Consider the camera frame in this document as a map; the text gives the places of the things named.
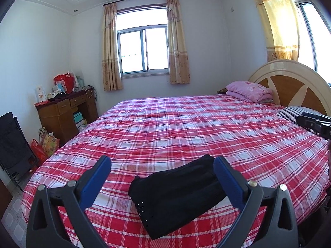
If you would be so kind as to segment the black pants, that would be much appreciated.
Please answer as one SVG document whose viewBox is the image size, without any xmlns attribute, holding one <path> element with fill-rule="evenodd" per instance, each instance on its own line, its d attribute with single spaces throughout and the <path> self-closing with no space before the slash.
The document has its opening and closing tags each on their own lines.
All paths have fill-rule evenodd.
<svg viewBox="0 0 331 248">
<path fill-rule="evenodd" d="M 226 197 L 214 173 L 214 157 L 135 176 L 128 195 L 152 240 L 168 235 L 204 214 Z"/>
</svg>

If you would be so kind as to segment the striped pillow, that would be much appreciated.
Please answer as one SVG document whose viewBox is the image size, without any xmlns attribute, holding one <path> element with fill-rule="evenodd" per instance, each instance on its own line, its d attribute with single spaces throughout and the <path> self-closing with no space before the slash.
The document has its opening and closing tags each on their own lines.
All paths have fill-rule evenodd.
<svg viewBox="0 0 331 248">
<path fill-rule="evenodd" d="M 283 109 L 280 109 L 276 112 L 276 115 L 288 120 L 289 122 L 293 124 L 297 124 L 296 119 L 298 116 L 300 116 L 303 113 L 309 113 L 309 114 L 314 114 L 314 115 L 321 115 L 316 110 L 309 109 L 307 107 L 302 107 L 302 106 L 288 106 Z"/>
</svg>

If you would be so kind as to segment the round wooden headboard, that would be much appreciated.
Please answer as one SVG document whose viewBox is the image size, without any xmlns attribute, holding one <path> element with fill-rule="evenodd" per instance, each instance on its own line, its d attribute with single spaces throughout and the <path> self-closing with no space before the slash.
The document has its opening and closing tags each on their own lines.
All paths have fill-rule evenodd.
<svg viewBox="0 0 331 248">
<path fill-rule="evenodd" d="M 249 81 L 271 89 L 277 105 L 303 106 L 330 116 L 330 85 L 302 63 L 285 59 L 268 62 Z"/>
</svg>

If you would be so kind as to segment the red bag on floor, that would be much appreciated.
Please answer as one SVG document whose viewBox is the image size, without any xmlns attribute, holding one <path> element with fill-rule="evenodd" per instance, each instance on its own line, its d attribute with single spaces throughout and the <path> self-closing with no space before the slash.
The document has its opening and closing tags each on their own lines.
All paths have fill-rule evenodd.
<svg viewBox="0 0 331 248">
<path fill-rule="evenodd" d="M 37 165 L 40 167 L 42 164 L 44 164 L 46 162 L 46 160 L 48 159 L 48 156 L 44 152 L 42 146 L 39 144 L 39 142 L 36 139 L 32 140 L 30 147 L 31 147 L 32 151 L 34 152 L 34 154 L 36 155 L 36 157 L 38 158 Z"/>
</svg>

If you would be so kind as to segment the black folding chair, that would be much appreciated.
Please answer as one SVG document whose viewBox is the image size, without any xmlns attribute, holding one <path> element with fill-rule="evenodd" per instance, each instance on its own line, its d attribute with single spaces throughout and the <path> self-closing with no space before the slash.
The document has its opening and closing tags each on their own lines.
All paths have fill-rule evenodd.
<svg viewBox="0 0 331 248">
<path fill-rule="evenodd" d="M 17 117 L 12 112 L 1 116 L 1 169 L 22 191 L 20 182 L 39 159 L 28 144 Z"/>
</svg>

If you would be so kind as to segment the side window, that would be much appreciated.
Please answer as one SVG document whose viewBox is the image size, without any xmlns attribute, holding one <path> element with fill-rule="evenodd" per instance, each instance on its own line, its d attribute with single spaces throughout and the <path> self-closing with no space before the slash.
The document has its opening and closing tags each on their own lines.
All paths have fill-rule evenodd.
<svg viewBox="0 0 331 248">
<path fill-rule="evenodd" d="M 311 0 L 293 0 L 300 32 L 299 62 L 330 83 L 330 24 Z"/>
</svg>

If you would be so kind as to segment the folded pink blanket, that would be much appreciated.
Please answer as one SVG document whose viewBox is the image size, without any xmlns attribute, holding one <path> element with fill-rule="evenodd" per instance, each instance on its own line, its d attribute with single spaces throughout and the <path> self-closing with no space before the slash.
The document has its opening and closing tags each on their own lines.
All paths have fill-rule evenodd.
<svg viewBox="0 0 331 248">
<path fill-rule="evenodd" d="M 272 103 L 273 92 L 258 83 L 235 81 L 226 86 L 226 95 L 235 97 L 247 103 Z"/>
</svg>

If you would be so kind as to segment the wooden desk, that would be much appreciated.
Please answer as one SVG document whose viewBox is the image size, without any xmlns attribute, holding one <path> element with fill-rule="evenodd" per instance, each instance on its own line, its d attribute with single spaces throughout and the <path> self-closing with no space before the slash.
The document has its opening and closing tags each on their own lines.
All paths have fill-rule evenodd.
<svg viewBox="0 0 331 248">
<path fill-rule="evenodd" d="M 99 117 L 93 87 L 72 92 L 61 99 L 36 104 L 35 107 L 42 127 L 59 139 L 61 147 L 79 133 L 74 120 L 75 112 L 81 113 L 88 124 Z"/>
</svg>

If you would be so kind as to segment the yellow side curtain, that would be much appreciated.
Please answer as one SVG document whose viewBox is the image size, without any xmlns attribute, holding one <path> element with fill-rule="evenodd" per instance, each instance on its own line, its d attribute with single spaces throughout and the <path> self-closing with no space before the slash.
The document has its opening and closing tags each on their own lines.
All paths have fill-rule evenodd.
<svg viewBox="0 0 331 248">
<path fill-rule="evenodd" d="M 264 28 L 267 61 L 297 61 L 300 32 L 292 0 L 254 0 Z"/>
</svg>

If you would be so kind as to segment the red plaid bed cover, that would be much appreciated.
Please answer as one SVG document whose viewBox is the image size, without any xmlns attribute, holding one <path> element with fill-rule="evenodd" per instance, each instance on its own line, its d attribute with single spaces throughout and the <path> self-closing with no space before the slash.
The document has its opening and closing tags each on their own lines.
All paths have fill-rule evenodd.
<svg viewBox="0 0 331 248">
<path fill-rule="evenodd" d="M 170 170 L 209 154 L 261 186 L 285 184 L 297 222 L 306 219 L 330 186 L 327 142 L 277 115 L 274 104 L 226 95 L 123 101 L 67 142 L 31 177 L 21 208 L 29 217 L 40 184 L 63 186 L 103 155 L 112 171 L 86 213 L 110 247 L 214 247 L 238 215 L 224 199 L 181 229 L 151 240 L 128 189 L 135 176 Z"/>
</svg>

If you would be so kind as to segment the white card on desk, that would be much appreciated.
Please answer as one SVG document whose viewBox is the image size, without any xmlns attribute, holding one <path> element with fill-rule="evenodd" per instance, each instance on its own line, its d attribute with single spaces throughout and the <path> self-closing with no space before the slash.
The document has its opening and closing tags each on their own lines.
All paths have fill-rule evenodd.
<svg viewBox="0 0 331 248">
<path fill-rule="evenodd" d="M 38 102 L 43 102 L 43 101 L 47 101 L 47 96 L 46 93 L 44 91 L 44 88 L 42 86 L 38 86 L 35 89 L 35 93 L 36 93 L 36 98 L 38 100 Z"/>
</svg>

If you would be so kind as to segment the red gift bag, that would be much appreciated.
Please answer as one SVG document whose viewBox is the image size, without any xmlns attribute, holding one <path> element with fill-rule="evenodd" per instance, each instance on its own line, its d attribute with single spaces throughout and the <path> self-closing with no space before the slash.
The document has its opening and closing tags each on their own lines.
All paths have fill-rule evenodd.
<svg viewBox="0 0 331 248">
<path fill-rule="evenodd" d="M 70 94 L 72 93 L 72 90 L 74 88 L 74 77 L 71 75 L 70 72 L 67 72 L 65 74 L 58 74 L 54 78 L 54 83 L 56 85 L 61 84 L 64 92 Z"/>
</svg>

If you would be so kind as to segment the left back curtain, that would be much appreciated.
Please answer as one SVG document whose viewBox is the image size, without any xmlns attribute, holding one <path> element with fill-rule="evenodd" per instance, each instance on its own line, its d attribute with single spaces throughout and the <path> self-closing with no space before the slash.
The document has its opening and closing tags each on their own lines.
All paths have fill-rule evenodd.
<svg viewBox="0 0 331 248">
<path fill-rule="evenodd" d="M 110 3 L 104 7 L 102 23 L 102 70 L 104 91 L 123 89 L 117 41 L 117 4 Z"/>
</svg>

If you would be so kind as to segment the right back curtain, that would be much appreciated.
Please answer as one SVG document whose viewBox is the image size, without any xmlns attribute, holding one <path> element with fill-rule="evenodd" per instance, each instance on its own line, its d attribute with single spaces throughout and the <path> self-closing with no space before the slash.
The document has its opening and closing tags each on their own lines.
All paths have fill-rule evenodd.
<svg viewBox="0 0 331 248">
<path fill-rule="evenodd" d="M 170 83 L 190 83 L 190 67 L 179 0 L 166 0 Z"/>
</svg>

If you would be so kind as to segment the back window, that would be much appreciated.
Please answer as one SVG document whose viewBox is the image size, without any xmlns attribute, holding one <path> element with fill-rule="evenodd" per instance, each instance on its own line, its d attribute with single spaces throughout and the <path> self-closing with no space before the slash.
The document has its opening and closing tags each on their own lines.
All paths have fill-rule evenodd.
<svg viewBox="0 0 331 248">
<path fill-rule="evenodd" d="M 116 29 L 123 78 L 169 74 L 167 22 L 165 4 L 119 12 Z"/>
</svg>

